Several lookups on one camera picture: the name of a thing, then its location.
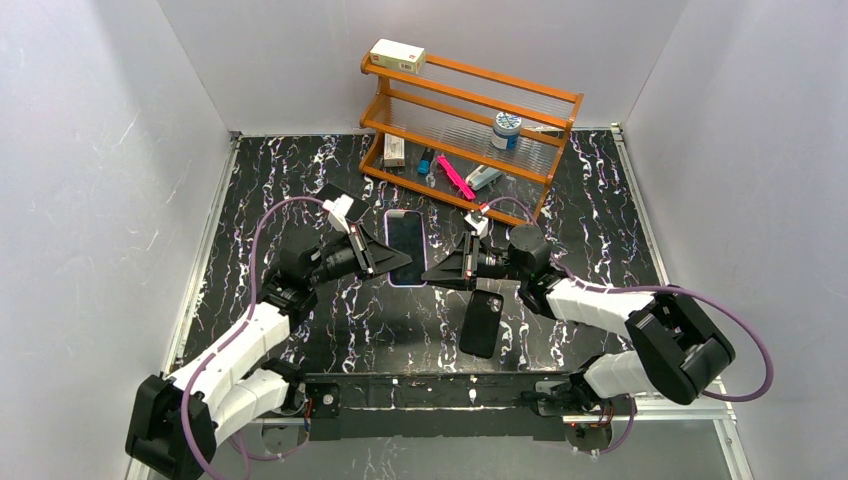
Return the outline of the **black smartphone purple edge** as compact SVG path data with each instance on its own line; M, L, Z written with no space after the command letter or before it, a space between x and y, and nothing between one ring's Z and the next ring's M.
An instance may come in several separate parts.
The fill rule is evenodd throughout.
M393 209L384 215L387 245L411 258L411 262L389 273L395 287L422 287L426 271L425 236L420 212Z

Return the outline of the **black phone case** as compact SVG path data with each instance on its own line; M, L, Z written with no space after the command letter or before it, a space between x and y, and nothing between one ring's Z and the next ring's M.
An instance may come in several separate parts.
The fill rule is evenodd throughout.
M491 359L498 342L504 307L501 294L474 290L467 304L459 335L459 350L477 358Z

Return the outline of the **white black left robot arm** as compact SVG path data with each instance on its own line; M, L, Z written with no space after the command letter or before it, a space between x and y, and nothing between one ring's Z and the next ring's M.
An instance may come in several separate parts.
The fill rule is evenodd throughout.
M125 451L167 479L210 473L218 447L261 415L283 407L303 380L299 367L267 359L317 304L318 286L362 280L411 264L359 225L324 247L285 251L239 322L175 372L138 387Z

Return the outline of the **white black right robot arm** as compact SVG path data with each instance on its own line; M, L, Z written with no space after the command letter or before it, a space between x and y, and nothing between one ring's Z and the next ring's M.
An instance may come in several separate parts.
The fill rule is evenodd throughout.
M453 290L472 290L478 278L516 280L519 298L533 313L583 323L630 342L628 351L586 361L551 393L569 410L640 393L659 393L688 405L736 357L692 297L672 287L628 292L584 284L554 265L551 244L531 224L512 228L505 249L489 249L467 232L448 257L422 275L431 286Z

